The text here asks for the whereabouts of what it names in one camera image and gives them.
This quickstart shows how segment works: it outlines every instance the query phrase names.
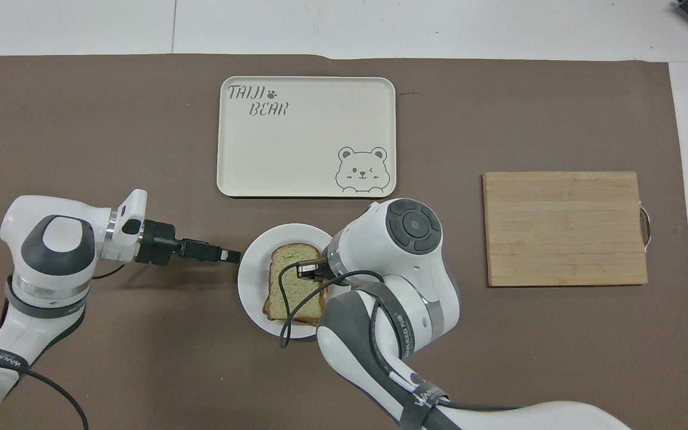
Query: bear ear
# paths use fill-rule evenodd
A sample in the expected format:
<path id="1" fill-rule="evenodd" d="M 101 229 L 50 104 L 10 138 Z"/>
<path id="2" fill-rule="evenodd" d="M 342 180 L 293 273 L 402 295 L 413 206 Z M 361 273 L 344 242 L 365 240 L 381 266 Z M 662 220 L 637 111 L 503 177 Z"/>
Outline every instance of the bear ear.
<path id="1" fill-rule="evenodd" d="M 377 146 L 374 149 L 372 149 L 371 154 L 375 155 L 376 157 L 379 157 L 382 160 L 387 159 L 387 152 L 380 146 Z"/>
<path id="2" fill-rule="evenodd" d="M 354 153 L 354 149 L 350 148 L 349 146 L 345 146 L 344 148 L 339 149 L 339 160 L 343 161 L 344 158 L 347 158 Z"/>

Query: white plate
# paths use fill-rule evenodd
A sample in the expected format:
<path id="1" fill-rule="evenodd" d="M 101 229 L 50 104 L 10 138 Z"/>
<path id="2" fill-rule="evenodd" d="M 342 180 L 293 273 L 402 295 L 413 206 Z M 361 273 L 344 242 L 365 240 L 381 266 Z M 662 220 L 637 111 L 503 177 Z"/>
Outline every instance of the white plate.
<path id="1" fill-rule="evenodd" d="M 233 76 L 219 93 L 216 184 L 229 196 L 384 198 L 396 129 L 382 77 Z"/>
<path id="2" fill-rule="evenodd" d="M 306 224 L 284 224 L 268 229 L 249 245 L 238 267 L 238 295 L 241 304 L 251 320 L 268 333 L 281 334 L 283 320 L 270 321 L 262 313 L 269 291 L 270 262 L 272 252 L 288 243 L 302 242 L 313 245 L 318 250 L 328 246 L 331 236 L 314 226 Z M 331 285 L 328 298 L 349 291 L 349 287 Z M 291 325 L 291 338 L 299 339 L 315 334 L 317 328 L 294 322 Z"/>

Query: slice of bread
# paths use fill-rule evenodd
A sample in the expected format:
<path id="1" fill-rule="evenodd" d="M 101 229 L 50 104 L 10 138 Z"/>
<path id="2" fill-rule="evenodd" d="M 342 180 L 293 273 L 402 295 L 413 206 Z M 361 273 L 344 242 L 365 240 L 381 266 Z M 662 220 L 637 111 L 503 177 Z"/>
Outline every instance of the slice of bread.
<path id="1" fill-rule="evenodd" d="M 289 243 L 273 251 L 270 263 L 269 294 L 262 312 L 267 315 L 268 320 L 284 320 L 287 318 L 286 306 L 283 302 L 283 294 L 278 286 L 278 275 L 284 267 L 306 259 L 316 259 L 320 257 L 320 251 L 313 245 L 306 243 Z M 295 307 L 308 296 L 315 288 L 321 286 L 321 282 L 300 279 L 297 277 L 296 269 L 289 269 L 283 274 L 283 289 L 288 297 L 288 307 L 294 310 Z M 317 299 L 311 299 L 304 304 L 294 316 L 294 321 L 317 325 L 320 313 L 325 306 L 325 291 L 318 294 Z"/>

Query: bear drawing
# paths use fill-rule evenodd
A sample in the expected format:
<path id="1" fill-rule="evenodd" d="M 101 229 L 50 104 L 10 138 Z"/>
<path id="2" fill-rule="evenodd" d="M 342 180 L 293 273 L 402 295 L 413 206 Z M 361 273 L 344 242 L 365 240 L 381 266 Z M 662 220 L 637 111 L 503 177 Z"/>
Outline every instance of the bear drawing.
<path id="1" fill-rule="evenodd" d="M 341 165 L 336 173 L 336 183 L 342 192 L 369 193 L 384 191 L 389 183 L 385 160 L 387 152 L 376 147 L 371 152 L 355 152 L 349 146 L 339 149 Z"/>

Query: black connector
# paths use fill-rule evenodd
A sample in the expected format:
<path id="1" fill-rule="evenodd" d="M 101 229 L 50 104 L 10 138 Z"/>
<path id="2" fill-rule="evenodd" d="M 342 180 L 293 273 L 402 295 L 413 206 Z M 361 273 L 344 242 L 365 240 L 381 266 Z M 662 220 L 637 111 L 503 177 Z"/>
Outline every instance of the black connector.
<path id="1" fill-rule="evenodd" d="M 205 262 L 238 263 L 241 259 L 239 251 L 224 250 L 224 248 L 210 245 L 208 242 L 194 239 L 176 239 L 175 228 L 171 224 L 145 220 L 143 223 L 140 250 L 134 261 L 152 263 L 163 266 L 169 262 L 172 254 L 184 259 Z"/>

